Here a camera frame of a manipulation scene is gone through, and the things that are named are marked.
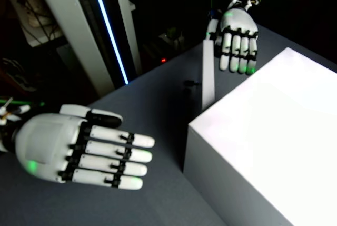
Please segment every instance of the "gray table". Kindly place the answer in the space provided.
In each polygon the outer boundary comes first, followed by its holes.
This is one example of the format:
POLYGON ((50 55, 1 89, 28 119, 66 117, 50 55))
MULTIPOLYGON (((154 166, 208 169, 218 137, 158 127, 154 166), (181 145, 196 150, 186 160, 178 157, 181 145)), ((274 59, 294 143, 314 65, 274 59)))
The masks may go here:
MULTIPOLYGON (((337 71, 335 64, 262 26, 258 44, 258 68, 291 47, 337 71)), ((123 115, 122 129, 156 139, 140 191, 42 181, 7 154, 0 157, 0 225, 225 225, 181 170, 195 104, 193 91, 186 94, 183 81, 196 79, 201 53, 199 45, 92 104, 123 115)), ((218 65, 216 60, 217 100, 247 78, 220 72, 218 65)))

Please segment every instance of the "back of robotic hand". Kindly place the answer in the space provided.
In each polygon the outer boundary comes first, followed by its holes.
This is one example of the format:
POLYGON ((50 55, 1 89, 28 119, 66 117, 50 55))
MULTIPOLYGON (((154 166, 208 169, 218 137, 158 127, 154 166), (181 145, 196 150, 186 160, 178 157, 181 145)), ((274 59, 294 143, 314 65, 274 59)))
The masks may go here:
POLYGON ((137 190, 143 185, 140 177, 147 174, 143 163, 152 154, 134 146, 151 148, 155 141, 114 129, 122 121, 112 112, 63 105, 59 113, 39 114, 14 132, 14 153, 37 178, 137 190))
POLYGON ((258 0, 232 0, 221 19, 211 18, 206 40, 213 40, 219 49, 220 70, 251 75, 255 72, 259 30, 247 12, 258 0))

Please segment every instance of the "blue light strip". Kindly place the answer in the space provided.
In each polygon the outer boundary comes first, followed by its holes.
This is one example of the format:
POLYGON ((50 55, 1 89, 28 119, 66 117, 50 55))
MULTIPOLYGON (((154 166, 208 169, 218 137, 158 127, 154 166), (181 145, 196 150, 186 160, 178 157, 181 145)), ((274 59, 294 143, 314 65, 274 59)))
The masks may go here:
POLYGON ((102 11, 102 14, 103 14, 104 22, 105 22, 107 31, 109 33, 112 46, 114 47, 114 51, 115 51, 115 54, 117 56, 118 64, 120 65, 121 72, 123 74, 124 82, 125 82, 126 85, 128 85, 128 80, 127 80, 127 77, 126 77, 125 69, 124 69, 124 66, 123 66, 123 63, 122 63, 122 60, 121 60, 120 53, 119 53, 118 48, 117 48, 117 44, 116 44, 116 41, 115 41, 114 34, 112 33, 112 29, 111 29, 109 19, 107 18, 107 13, 106 13, 106 10, 105 10, 105 7, 104 7, 103 0, 98 0, 98 3, 100 5, 100 8, 101 8, 101 11, 102 11))

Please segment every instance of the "white box top surface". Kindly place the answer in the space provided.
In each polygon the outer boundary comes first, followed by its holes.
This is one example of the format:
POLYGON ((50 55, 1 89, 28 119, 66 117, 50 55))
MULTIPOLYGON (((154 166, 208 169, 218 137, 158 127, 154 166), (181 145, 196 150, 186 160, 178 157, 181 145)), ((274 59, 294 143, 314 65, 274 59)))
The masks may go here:
POLYGON ((190 126, 294 226, 337 225, 336 73, 287 48, 190 126))

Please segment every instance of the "white robotic hand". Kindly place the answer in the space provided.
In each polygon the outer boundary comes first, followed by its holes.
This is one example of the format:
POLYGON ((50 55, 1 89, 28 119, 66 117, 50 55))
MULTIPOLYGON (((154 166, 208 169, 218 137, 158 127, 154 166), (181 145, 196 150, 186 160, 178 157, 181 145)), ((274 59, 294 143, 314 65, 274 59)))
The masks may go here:
POLYGON ((141 163, 152 154, 132 146, 150 148, 154 139, 107 127, 121 123, 121 116, 108 111, 63 105, 60 114, 37 115, 20 128, 16 156, 27 172, 44 180, 137 190, 147 173, 141 163))
POLYGON ((220 30, 223 34, 220 69, 231 72, 255 72, 258 28, 243 8, 230 8, 222 16, 220 30))

